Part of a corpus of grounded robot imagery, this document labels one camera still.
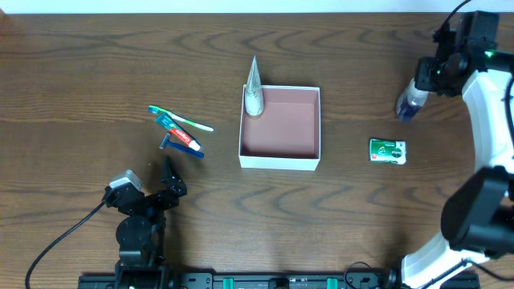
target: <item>green clamp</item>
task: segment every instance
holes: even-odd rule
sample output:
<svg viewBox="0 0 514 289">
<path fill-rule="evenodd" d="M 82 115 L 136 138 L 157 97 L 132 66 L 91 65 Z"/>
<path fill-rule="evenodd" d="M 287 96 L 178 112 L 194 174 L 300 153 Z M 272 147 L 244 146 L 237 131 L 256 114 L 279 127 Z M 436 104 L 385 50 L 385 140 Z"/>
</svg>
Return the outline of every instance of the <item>green clamp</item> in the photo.
<svg viewBox="0 0 514 289">
<path fill-rule="evenodd" d="M 223 289 L 234 289 L 234 280 L 232 278 L 224 278 Z"/>
<path fill-rule="evenodd" d="M 327 278 L 327 289 L 337 289 L 337 279 Z"/>
</svg>

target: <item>open box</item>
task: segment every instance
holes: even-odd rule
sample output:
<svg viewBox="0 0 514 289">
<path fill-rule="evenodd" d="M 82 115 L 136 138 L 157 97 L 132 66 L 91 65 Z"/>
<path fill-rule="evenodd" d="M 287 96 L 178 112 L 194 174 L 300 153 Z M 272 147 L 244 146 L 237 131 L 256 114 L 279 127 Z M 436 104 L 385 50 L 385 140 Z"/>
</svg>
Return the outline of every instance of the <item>open box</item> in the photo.
<svg viewBox="0 0 514 289">
<path fill-rule="evenodd" d="M 242 168 L 315 170 L 321 156 L 320 89 L 263 85 L 264 111 L 245 112 L 239 128 Z"/>
</svg>

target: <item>green toothbrush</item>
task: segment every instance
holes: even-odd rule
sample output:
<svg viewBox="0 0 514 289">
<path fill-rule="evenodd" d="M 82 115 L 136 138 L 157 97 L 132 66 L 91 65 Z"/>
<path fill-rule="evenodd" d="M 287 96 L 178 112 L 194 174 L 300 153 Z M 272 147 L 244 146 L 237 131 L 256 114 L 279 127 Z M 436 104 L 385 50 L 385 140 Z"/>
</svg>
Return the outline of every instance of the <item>green toothbrush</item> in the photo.
<svg viewBox="0 0 514 289">
<path fill-rule="evenodd" d="M 167 109 L 160 108 L 157 105 L 149 105 L 148 106 L 148 112 L 153 113 L 153 114 L 159 114 L 159 113 L 164 112 L 164 113 L 167 113 L 169 116 L 171 116 L 172 119 L 180 121 L 180 122 L 183 122 L 183 123 L 186 123 L 186 124 L 189 124 L 189 125 L 192 125 L 195 128 L 200 128 L 201 130 L 204 130 L 204 131 L 207 131 L 207 132 L 213 132 L 214 131 L 214 128 L 212 128 L 210 126 L 206 126 L 204 124 L 195 123 L 192 120 L 187 120 L 187 119 L 185 119 L 183 117 L 177 116 L 176 114 L 172 113 L 171 111 L 169 111 Z"/>
</svg>

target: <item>white wall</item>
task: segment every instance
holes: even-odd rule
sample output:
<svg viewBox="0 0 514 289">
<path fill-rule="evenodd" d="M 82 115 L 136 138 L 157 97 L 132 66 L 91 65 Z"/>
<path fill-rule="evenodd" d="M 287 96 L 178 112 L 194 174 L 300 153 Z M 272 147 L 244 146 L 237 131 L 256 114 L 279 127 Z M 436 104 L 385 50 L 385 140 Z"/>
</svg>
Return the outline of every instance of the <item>white wall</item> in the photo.
<svg viewBox="0 0 514 289">
<path fill-rule="evenodd" d="M 0 0 L 18 13 L 449 12 L 462 0 Z M 473 0 L 462 11 L 514 12 L 514 0 Z"/>
</svg>

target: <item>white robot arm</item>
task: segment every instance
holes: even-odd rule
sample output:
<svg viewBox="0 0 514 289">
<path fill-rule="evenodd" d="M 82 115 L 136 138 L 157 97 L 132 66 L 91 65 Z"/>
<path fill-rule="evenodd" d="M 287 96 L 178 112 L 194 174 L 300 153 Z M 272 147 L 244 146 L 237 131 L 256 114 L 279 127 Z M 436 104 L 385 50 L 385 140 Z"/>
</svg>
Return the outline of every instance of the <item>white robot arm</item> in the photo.
<svg viewBox="0 0 514 289">
<path fill-rule="evenodd" d="M 470 112 L 475 143 L 475 171 L 483 167 L 503 166 L 514 173 L 514 149 L 505 116 L 505 87 L 511 74 L 489 70 L 474 71 L 463 87 L 463 99 Z M 484 263 L 489 257 L 484 252 L 452 250 L 450 243 L 437 233 L 425 246 L 402 260 L 402 283 L 411 288 L 439 288 L 449 278 L 471 266 L 459 264 L 463 260 Z M 450 274 L 435 281 L 447 271 Z"/>
</svg>

